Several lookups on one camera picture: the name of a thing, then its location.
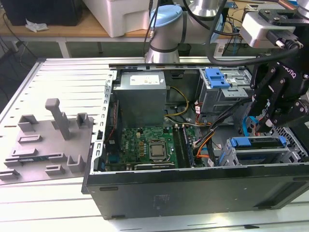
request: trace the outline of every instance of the white container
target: white container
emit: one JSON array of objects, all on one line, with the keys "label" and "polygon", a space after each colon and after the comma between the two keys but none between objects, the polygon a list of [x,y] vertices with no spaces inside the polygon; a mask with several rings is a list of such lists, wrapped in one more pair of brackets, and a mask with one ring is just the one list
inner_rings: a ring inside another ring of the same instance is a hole
[{"label": "white container", "polygon": [[110,37],[148,29],[149,0],[83,0]]}]

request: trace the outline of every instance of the gray plastic holder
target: gray plastic holder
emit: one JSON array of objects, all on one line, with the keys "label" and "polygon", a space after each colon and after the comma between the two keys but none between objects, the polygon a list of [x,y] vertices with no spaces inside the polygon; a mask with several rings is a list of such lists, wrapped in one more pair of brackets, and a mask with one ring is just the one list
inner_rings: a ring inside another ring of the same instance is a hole
[{"label": "gray plastic holder", "polygon": [[59,104],[59,99],[48,99],[45,104],[54,120],[21,116],[21,131],[5,159],[8,169],[0,172],[0,185],[84,175],[94,120],[87,113],[68,119]]}]

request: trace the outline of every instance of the floor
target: floor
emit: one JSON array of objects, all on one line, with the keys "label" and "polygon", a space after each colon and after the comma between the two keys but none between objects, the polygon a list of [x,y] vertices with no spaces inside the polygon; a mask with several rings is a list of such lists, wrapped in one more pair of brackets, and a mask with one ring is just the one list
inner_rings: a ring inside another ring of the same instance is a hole
[{"label": "floor", "polygon": [[[69,43],[72,57],[141,57],[142,43],[102,43],[103,54],[98,53],[97,43]],[[28,50],[24,49],[22,43],[17,44],[19,51],[8,57],[0,58],[0,112],[4,109],[9,99],[14,95],[21,82],[26,77],[36,59]],[[40,58],[61,58],[61,52],[57,43],[53,42],[32,42],[28,48]],[[225,52],[225,56],[255,56],[261,50],[241,47],[231,44]],[[205,46],[193,44],[190,56],[205,56]]]}]

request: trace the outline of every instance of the cpu socket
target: cpu socket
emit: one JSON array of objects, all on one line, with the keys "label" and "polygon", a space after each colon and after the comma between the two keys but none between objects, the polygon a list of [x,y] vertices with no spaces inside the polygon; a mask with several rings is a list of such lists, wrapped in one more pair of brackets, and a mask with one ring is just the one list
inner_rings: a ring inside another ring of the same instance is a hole
[{"label": "cpu socket", "polygon": [[163,161],[167,158],[166,155],[166,144],[163,140],[151,140],[149,141],[149,159],[154,162]]}]

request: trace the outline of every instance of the black box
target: black box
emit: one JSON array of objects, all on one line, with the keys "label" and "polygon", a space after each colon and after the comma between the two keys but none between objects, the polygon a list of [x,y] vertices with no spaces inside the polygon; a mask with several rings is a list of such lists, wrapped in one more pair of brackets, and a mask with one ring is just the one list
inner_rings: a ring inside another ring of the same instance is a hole
[{"label": "black box", "polygon": [[14,26],[33,23],[76,26],[82,17],[81,0],[1,0]]}]

